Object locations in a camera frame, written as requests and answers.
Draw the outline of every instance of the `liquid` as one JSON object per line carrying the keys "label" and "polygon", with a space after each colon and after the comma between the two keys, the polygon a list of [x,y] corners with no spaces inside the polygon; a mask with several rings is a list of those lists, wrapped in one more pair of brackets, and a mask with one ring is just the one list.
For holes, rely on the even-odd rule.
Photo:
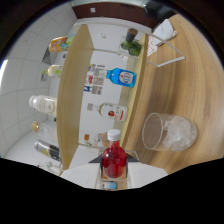
{"label": "liquid", "polygon": [[124,174],[126,153],[123,148],[113,144],[102,155],[104,174],[107,178],[119,178]]}

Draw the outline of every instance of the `bottle neck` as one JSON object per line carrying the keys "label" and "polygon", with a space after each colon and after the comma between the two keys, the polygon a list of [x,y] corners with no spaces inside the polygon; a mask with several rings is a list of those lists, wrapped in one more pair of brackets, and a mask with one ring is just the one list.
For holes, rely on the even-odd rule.
{"label": "bottle neck", "polygon": [[118,140],[118,141],[109,141],[109,147],[111,149],[120,148],[120,140]]}

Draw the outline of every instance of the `cup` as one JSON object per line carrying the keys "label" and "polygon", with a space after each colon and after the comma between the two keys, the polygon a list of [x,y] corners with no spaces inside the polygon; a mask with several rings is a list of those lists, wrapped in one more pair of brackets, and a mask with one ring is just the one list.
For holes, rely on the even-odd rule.
{"label": "cup", "polygon": [[198,135],[195,124],[176,115],[151,113],[142,129],[144,146],[156,151],[182,151],[189,148]]}

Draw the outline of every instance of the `wooden table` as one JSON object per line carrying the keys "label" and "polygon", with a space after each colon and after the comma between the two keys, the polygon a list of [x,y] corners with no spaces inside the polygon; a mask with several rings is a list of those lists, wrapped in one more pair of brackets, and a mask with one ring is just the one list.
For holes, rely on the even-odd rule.
{"label": "wooden table", "polygon": [[[224,74],[215,52],[202,34],[180,15],[170,18],[178,35],[169,40],[186,59],[157,68],[145,65],[140,100],[123,147],[136,150],[142,163],[168,174],[187,166],[216,160],[224,155]],[[156,64],[179,57],[163,44],[147,59]],[[152,113],[168,113],[192,120],[198,129],[196,142],[181,152],[147,150],[142,127]]]}

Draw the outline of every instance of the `white container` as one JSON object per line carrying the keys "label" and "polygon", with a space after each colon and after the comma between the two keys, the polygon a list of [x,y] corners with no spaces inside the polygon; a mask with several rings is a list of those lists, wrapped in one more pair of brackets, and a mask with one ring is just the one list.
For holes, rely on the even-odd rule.
{"label": "white container", "polygon": [[52,127],[46,123],[34,121],[32,123],[32,131],[36,132],[40,137],[58,142],[57,127]]}
{"label": "white container", "polygon": [[57,98],[51,96],[31,96],[29,105],[36,110],[56,117]]}
{"label": "white container", "polygon": [[63,69],[63,66],[62,65],[51,65],[49,68],[48,68],[48,75],[50,77],[56,77],[56,78],[61,78],[61,73],[62,73],[62,69]]}

